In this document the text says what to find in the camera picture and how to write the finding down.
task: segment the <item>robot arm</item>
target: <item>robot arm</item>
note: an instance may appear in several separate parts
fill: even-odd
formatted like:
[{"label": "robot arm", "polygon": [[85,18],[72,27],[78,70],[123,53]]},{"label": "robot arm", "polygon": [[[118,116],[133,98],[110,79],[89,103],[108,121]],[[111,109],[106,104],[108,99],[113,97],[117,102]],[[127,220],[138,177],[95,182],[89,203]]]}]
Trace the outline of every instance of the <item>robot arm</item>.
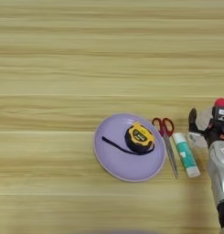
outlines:
[{"label": "robot arm", "polygon": [[224,234],[224,106],[215,105],[212,116],[208,128],[201,131],[196,126],[197,111],[192,109],[189,114],[189,132],[203,135],[208,143],[208,173],[219,213],[221,234]]}]

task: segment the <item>red scissors handle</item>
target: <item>red scissors handle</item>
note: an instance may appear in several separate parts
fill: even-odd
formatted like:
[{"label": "red scissors handle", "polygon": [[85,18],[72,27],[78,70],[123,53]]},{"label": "red scissors handle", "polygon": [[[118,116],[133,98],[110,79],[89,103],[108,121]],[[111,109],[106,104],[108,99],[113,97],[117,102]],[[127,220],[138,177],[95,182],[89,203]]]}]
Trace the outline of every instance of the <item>red scissors handle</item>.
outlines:
[{"label": "red scissors handle", "polygon": [[152,125],[159,126],[159,132],[162,136],[164,136],[164,134],[166,133],[168,137],[170,137],[175,130],[173,122],[168,118],[164,118],[163,120],[161,120],[160,118],[154,118],[152,120]]}]

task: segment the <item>scissors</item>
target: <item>scissors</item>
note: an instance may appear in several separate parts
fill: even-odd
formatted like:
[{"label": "scissors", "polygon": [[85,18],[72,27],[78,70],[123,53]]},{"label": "scissors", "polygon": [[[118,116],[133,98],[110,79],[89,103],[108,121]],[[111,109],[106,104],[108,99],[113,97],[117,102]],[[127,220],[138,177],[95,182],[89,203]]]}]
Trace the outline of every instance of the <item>scissors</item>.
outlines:
[{"label": "scissors", "polygon": [[171,143],[169,141],[169,137],[171,137],[174,133],[175,126],[174,126],[173,122],[168,118],[164,118],[163,120],[160,118],[154,118],[152,120],[152,124],[153,124],[153,126],[155,126],[159,129],[160,134],[162,135],[162,137],[165,140],[165,146],[166,146],[167,154],[169,157],[169,161],[170,161],[170,164],[172,166],[174,175],[177,179],[178,171],[177,171],[177,166],[176,166],[176,159],[174,156],[174,152],[173,152]]}]

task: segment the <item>glue stick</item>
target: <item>glue stick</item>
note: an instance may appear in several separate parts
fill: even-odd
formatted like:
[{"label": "glue stick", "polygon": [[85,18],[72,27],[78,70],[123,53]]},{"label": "glue stick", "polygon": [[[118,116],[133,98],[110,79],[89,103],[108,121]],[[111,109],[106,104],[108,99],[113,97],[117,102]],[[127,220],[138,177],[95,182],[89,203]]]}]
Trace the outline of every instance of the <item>glue stick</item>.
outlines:
[{"label": "glue stick", "polygon": [[182,133],[174,133],[173,138],[177,151],[180,154],[181,162],[187,171],[187,175],[191,178],[200,176],[195,157],[189,148],[185,136]]}]

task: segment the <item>red part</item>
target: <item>red part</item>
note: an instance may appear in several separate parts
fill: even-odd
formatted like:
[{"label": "red part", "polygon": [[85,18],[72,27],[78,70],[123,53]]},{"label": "red part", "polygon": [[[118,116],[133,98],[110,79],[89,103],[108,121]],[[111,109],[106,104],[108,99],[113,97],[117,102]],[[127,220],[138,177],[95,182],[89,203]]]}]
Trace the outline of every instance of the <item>red part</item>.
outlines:
[{"label": "red part", "polygon": [[222,106],[224,107],[224,99],[220,98],[220,99],[217,99],[214,103],[214,106]]}]

